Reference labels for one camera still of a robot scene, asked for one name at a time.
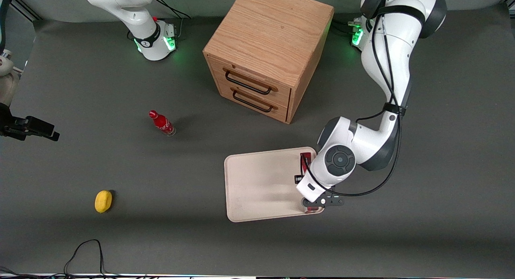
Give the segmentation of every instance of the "bottle cap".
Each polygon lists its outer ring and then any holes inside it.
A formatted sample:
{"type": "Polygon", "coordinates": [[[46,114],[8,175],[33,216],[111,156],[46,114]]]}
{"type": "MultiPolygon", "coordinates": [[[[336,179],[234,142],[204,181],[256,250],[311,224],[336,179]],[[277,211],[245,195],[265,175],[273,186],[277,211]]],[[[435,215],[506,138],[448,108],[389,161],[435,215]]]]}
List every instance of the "bottle cap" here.
{"type": "Polygon", "coordinates": [[[151,110],[151,111],[148,113],[148,116],[149,116],[150,118],[152,118],[152,119],[156,119],[156,118],[159,116],[159,114],[158,114],[156,111],[151,110]]]}

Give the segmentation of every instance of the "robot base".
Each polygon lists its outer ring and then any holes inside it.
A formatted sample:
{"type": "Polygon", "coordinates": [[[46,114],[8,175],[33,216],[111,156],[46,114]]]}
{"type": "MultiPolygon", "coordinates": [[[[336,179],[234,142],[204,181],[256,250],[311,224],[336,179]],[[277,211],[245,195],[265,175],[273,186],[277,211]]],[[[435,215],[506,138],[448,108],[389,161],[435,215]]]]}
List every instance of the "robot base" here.
{"type": "Polygon", "coordinates": [[[164,21],[157,21],[158,26],[161,28],[161,36],[154,42],[150,48],[145,48],[138,44],[138,50],[147,60],[159,61],[167,57],[171,52],[176,49],[175,44],[175,28],[173,24],[167,24],[164,21]]]}

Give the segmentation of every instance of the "wooden cabinet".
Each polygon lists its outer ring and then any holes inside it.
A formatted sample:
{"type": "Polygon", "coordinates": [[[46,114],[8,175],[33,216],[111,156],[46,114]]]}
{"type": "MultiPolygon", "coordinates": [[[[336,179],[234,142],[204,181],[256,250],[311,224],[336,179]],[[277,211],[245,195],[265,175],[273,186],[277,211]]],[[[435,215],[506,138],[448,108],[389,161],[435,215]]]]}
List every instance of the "wooden cabinet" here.
{"type": "Polygon", "coordinates": [[[314,0],[236,0],[204,48],[220,95],[291,123],[333,13],[314,0]]]}

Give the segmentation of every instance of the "wall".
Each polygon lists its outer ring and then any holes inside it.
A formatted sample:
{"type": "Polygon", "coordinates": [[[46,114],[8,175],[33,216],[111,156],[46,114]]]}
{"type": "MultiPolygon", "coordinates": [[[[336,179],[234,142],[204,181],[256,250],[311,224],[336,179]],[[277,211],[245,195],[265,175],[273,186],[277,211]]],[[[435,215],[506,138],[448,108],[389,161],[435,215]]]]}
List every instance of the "wall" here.
{"type": "MultiPolygon", "coordinates": [[[[68,22],[112,21],[115,17],[91,6],[87,0],[24,0],[46,19],[68,22]]],[[[165,0],[171,7],[192,16],[225,15],[234,0],[165,0]]],[[[358,12],[360,0],[318,0],[335,7],[336,12],[358,12]]],[[[449,9],[478,9],[498,3],[500,0],[447,0],[449,9]]],[[[158,17],[173,16],[157,2],[148,7],[158,17]]]]}

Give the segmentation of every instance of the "green led light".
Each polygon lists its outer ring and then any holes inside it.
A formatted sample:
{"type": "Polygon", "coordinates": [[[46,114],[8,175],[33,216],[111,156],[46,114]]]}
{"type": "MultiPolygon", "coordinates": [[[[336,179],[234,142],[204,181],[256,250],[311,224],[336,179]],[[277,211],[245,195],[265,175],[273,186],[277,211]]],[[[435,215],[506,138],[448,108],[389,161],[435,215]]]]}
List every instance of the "green led light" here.
{"type": "Polygon", "coordinates": [[[134,43],[136,44],[136,46],[138,47],[138,52],[141,53],[141,48],[140,48],[140,45],[138,44],[138,42],[136,41],[136,39],[134,39],[134,43]]]}
{"type": "Polygon", "coordinates": [[[163,37],[163,40],[170,51],[175,50],[175,39],[173,37],[163,37]]]}
{"type": "Polygon", "coordinates": [[[352,43],[354,45],[358,45],[361,41],[361,37],[363,37],[363,30],[360,28],[357,32],[352,36],[352,43]]]}

